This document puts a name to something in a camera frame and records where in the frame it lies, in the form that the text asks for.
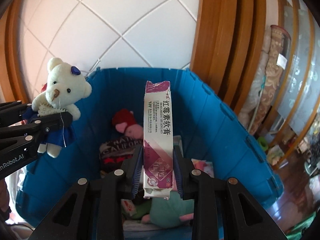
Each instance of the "wooden floor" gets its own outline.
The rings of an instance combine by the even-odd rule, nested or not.
[[[320,199],[319,176],[309,182],[309,176],[304,171],[303,156],[295,152],[288,158],[288,162],[276,171],[284,184],[284,193],[267,210],[284,232],[308,217]]]

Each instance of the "stuffed toy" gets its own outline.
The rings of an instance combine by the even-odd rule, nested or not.
[[[120,133],[133,139],[143,139],[143,127],[137,124],[133,111],[121,109],[112,118],[112,125]]]
[[[81,113],[74,103],[91,94],[91,85],[85,81],[77,67],[63,62],[60,58],[51,58],[47,68],[48,82],[44,86],[43,92],[32,101],[34,114],[28,119],[67,111],[72,114],[73,121],[78,120]],[[56,158],[61,148],[67,147],[73,141],[72,127],[49,132],[44,142],[40,144],[38,152],[47,151],[49,156]]]
[[[141,222],[151,222],[161,228],[178,227],[193,219],[193,208],[194,200],[182,200],[177,191],[171,191],[168,200],[152,199],[150,214],[143,216]]]

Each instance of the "red hat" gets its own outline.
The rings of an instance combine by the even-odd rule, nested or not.
[[[127,123],[127,127],[137,124],[136,119],[133,116],[133,112],[130,112],[128,109],[121,109],[116,112],[116,114],[112,118],[112,125],[116,126],[119,123]]]

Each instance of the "purple and white box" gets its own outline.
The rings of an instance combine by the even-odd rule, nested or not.
[[[169,198],[173,178],[170,82],[147,81],[144,98],[143,188],[145,198]]]

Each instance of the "blue storage box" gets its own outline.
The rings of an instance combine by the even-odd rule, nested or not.
[[[147,80],[171,82],[173,133],[182,136],[186,158],[212,161],[215,177],[238,178],[264,208],[280,197],[283,184],[268,165],[259,144],[238,122],[233,111],[193,72],[98,68],[88,78],[92,94],[76,103],[81,111],[81,118],[73,122],[76,142],[62,149],[56,159],[44,154],[27,166],[28,173],[16,204],[21,217],[37,226],[79,178],[100,178],[99,147],[120,136],[112,127],[111,119],[117,111],[127,108],[134,112],[138,123],[143,123]],[[153,232],[153,239],[184,236],[190,239],[191,233],[185,230]]]

